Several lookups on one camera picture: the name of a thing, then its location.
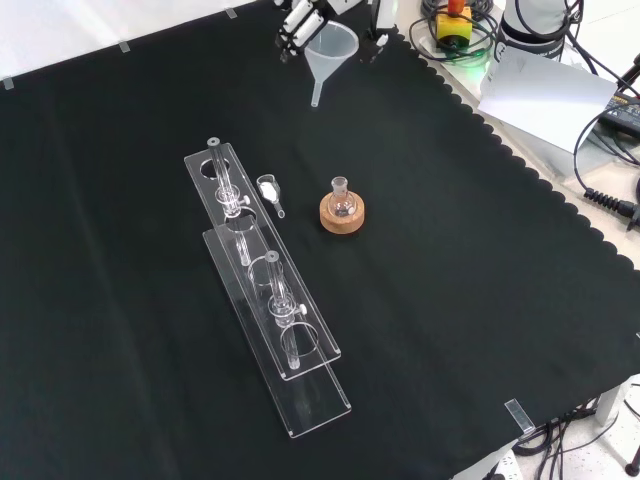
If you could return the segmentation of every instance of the clear acrylic test tube rack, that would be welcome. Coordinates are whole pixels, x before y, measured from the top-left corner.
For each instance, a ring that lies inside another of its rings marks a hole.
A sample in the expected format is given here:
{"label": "clear acrylic test tube rack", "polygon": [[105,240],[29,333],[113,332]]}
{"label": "clear acrylic test tube rack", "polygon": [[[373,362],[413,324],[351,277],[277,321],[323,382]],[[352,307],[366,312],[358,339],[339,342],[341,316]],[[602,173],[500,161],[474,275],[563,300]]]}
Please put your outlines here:
{"label": "clear acrylic test tube rack", "polygon": [[331,332],[230,144],[185,158],[212,230],[203,234],[291,437],[351,411]]}

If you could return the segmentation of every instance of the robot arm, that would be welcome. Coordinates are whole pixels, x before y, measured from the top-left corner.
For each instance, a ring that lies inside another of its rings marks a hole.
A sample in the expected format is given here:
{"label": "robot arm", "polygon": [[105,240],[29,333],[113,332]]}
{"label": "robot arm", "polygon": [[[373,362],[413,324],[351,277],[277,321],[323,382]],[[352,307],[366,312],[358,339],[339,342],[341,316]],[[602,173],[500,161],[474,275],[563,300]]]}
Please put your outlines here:
{"label": "robot arm", "polygon": [[[282,9],[292,7],[276,36],[281,60],[297,57],[326,23],[351,10],[363,0],[274,0]],[[395,25],[399,0],[374,0],[371,29],[363,37],[363,47],[373,61],[388,41],[387,31]]]}

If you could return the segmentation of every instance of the wooden cork ring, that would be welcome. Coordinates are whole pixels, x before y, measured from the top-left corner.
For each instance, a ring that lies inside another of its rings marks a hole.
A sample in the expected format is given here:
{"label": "wooden cork ring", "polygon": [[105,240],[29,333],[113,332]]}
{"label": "wooden cork ring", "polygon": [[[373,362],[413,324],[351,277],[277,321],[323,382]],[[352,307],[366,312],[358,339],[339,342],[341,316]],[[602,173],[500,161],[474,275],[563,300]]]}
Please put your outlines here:
{"label": "wooden cork ring", "polygon": [[329,199],[333,193],[327,194],[320,202],[320,223],[331,233],[345,235],[358,230],[364,223],[364,202],[357,193],[349,192],[356,199],[356,212],[346,217],[336,217],[329,213]]}

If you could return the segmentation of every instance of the small glass flask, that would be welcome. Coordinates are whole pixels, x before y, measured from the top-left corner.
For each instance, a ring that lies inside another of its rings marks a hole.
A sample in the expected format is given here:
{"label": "small glass flask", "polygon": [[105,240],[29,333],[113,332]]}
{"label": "small glass flask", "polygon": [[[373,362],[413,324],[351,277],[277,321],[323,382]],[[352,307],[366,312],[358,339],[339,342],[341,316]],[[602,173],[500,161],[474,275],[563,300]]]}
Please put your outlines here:
{"label": "small glass flask", "polygon": [[336,217],[348,217],[356,213],[358,203],[355,197],[347,190],[349,182],[345,177],[336,177],[331,180],[333,194],[329,199],[327,208],[329,213]]}

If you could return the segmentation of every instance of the table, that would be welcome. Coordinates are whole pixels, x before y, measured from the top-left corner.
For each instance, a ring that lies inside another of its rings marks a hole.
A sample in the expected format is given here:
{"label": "table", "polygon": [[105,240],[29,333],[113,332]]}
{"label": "table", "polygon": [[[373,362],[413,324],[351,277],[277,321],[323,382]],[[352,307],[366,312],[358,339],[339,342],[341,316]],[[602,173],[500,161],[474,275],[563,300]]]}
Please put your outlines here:
{"label": "table", "polygon": [[[506,401],[541,423],[634,371],[631,265],[406,44],[314,112],[281,17],[237,13],[0,92],[5,476],[445,479],[519,434]],[[278,178],[279,233],[344,352],[352,415],[295,443],[200,237],[182,159],[212,135]],[[350,238],[317,221],[337,174],[367,201]]]}

